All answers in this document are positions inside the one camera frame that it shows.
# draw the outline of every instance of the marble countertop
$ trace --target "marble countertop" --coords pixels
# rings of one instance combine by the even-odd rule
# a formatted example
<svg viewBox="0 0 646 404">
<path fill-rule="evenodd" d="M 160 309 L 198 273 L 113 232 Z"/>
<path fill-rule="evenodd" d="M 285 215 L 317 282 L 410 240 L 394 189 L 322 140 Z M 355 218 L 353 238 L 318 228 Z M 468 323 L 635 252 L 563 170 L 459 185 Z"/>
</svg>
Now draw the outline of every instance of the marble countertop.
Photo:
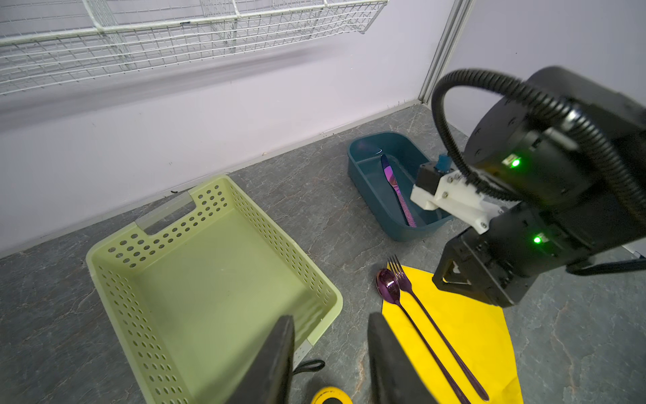
<svg viewBox="0 0 646 404">
<path fill-rule="evenodd" d="M 433 271 L 451 220 L 413 242 L 390 240 L 347 175 L 346 148 L 380 131 L 409 136 L 428 156 L 444 148 L 430 111 L 414 106 L 230 174 L 334 282 L 339 317 L 310 351 L 327 367 L 295 376 L 290 403 L 326 385 L 370 402 L 366 329 L 381 299 L 375 268 L 395 253 Z M 466 137 L 456 134 L 460 146 Z M 0 402 L 143 403 L 85 264 L 92 245 L 164 201 L 0 260 Z M 607 259 L 627 259 L 625 250 Z M 525 403 L 638 403 L 646 397 L 646 273 L 589 278 L 562 270 L 505 310 Z"/>
</svg>

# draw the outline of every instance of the fork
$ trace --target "fork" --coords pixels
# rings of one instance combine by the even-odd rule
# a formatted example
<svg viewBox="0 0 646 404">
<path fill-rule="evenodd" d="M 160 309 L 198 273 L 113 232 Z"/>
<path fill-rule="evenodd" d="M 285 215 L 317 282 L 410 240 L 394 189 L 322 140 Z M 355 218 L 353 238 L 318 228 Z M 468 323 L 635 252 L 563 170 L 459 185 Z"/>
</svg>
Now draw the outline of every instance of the fork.
<svg viewBox="0 0 646 404">
<path fill-rule="evenodd" d="M 451 354 L 457 361 L 457 364 L 460 366 L 460 369 L 464 372 L 465 376 L 467 379 L 469 379 L 469 382 L 471 383 L 471 386 L 474 387 L 475 392 L 478 393 L 478 396 L 484 401 L 489 401 L 489 395 L 486 393 L 480 382 L 475 378 L 474 374 L 469 370 L 469 368 L 466 366 L 466 363 L 460 358 L 460 355 L 457 354 L 457 352 L 453 349 L 451 344 L 448 342 L 444 334 L 440 331 L 440 328 L 437 326 L 435 321 L 433 320 L 433 317 L 426 311 L 426 308 L 422 304 L 422 302 L 419 301 L 415 293 L 413 293 L 413 285 L 410 283 L 410 280 L 408 280 L 408 277 L 406 276 L 406 273 L 404 272 L 404 269 L 402 268 L 402 265 L 399 263 L 399 259 L 397 259 L 396 255 L 393 255 L 392 257 L 388 258 L 388 266 L 390 267 L 390 270 L 395 274 L 395 278 L 397 280 L 397 283 L 399 284 L 399 288 L 403 290 L 404 292 L 408 292 L 419 304 L 419 306 L 424 310 L 424 314 L 428 317 L 429 321 L 431 324 L 433 324 L 433 327 L 435 328 L 435 331 L 440 335 L 442 338 L 442 341 L 446 344 L 446 347 L 451 351 Z"/>
</svg>

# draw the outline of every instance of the white wire rack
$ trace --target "white wire rack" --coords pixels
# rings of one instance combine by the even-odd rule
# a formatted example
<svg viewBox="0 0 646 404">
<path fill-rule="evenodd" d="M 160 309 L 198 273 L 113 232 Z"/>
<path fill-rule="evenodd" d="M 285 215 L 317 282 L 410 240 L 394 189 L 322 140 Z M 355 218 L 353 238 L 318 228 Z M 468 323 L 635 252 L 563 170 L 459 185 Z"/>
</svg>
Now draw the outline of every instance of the white wire rack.
<svg viewBox="0 0 646 404">
<path fill-rule="evenodd" d="M 0 95 L 365 32 L 388 0 L 0 0 Z"/>
</svg>

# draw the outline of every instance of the black cable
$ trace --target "black cable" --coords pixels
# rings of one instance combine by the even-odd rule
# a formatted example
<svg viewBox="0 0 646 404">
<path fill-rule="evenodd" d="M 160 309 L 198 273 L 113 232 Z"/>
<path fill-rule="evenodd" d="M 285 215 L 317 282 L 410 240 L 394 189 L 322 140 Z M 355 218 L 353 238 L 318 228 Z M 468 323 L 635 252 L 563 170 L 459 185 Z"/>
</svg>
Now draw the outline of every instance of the black cable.
<svg viewBox="0 0 646 404">
<path fill-rule="evenodd" d="M 646 193 L 643 188 L 601 129 L 577 111 L 570 102 L 502 73 L 481 69 L 456 70 L 437 82 L 431 96 L 431 111 L 448 155 L 478 191 L 501 200 L 517 199 L 507 191 L 492 187 L 462 159 L 462 153 L 453 140 L 444 115 L 444 96 L 457 86 L 477 87 L 498 93 L 527 107 L 532 117 L 558 127 L 579 144 L 583 154 L 590 159 L 622 206 L 646 226 Z"/>
</svg>

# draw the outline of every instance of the knife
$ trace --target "knife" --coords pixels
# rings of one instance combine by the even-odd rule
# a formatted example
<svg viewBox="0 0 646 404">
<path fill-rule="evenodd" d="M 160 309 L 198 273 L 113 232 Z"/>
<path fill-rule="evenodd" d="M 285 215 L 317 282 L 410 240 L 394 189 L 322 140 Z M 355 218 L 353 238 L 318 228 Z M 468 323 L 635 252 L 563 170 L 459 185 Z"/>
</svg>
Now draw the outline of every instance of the knife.
<svg viewBox="0 0 646 404">
<path fill-rule="evenodd" d="M 395 190 L 395 193 L 397 194 L 397 198 L 399 199 L 399 205 L 404 211 L 404 216 L 406 217 L 406 222 L 410 227 L 416 228 L 417 225 L 415 224 L 413 215 L 411 215 L 410 210 L 408 210 L 408 205 L 406 205 L 406 201 L 404 200 L 404 197 L 402 196 L 401 191 L 399 191 L 399 185 L 397 185 L 397 179 L 395 179 L 393 168 L 390 167 L 390 163 L 388 162 L 388 157 L 386 157 L 385 154 L 381 155 L 381 167 L 384 169 L 386 180 L 388 180 L 388 183 Z"/>
</svg>

